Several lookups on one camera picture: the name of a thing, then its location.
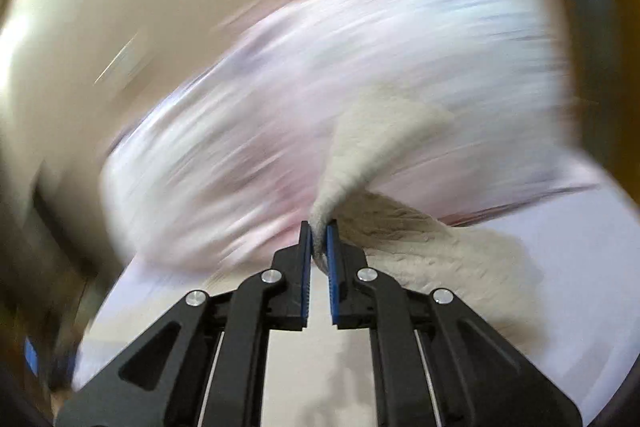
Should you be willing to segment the white bed sheet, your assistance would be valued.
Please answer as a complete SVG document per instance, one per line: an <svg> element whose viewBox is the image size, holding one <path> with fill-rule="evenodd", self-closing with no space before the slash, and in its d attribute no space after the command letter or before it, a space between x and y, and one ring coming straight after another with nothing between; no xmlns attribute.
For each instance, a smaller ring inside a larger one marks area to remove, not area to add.
<svg viewBox="0 0 640 427"><path fill-rule="evenodd" d="M585 190L546 198L486 222L517 237L540 274L547 342L533 360L593 421L639 354L639 213L623 189L587 162ZM130 262L82 338L73 379L89 379L188 291L231 291L239 277L155 270ZM267 426L372 426L369 336L330 319L328 282L311 274L308 327L276 332L268 353Z"/></svg>

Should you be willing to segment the pink floral pillow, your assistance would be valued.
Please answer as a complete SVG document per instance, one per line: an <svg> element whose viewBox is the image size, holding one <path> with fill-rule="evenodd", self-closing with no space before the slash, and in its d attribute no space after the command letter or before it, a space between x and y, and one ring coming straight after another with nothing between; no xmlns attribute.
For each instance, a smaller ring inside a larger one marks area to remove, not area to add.
<svg viewBox="0 0 640 427"><path fill-rule="evenodd" d="M454 222L589 185L536 0L297 0L128 127L101 199L122 262L269 256L358 178Z"/></svg>

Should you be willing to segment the beige knitted garment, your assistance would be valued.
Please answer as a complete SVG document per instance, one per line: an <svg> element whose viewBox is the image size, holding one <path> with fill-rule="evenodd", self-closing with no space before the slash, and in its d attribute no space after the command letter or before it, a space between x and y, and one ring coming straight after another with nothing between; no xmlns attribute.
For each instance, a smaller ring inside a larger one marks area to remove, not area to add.
<svg viewBox="0 0 640 427"><path fill-rule="evenodd" d="M312 259L329 270L329 223L361 248L376 269L402 287L428 294L453 291L526 355L547 342L541 274L515 237L455 228L402 202L369 191L376 176L409 150L434 139L452 117L437 105L378 86L337 118L326 168L310 210Z"/></svg>

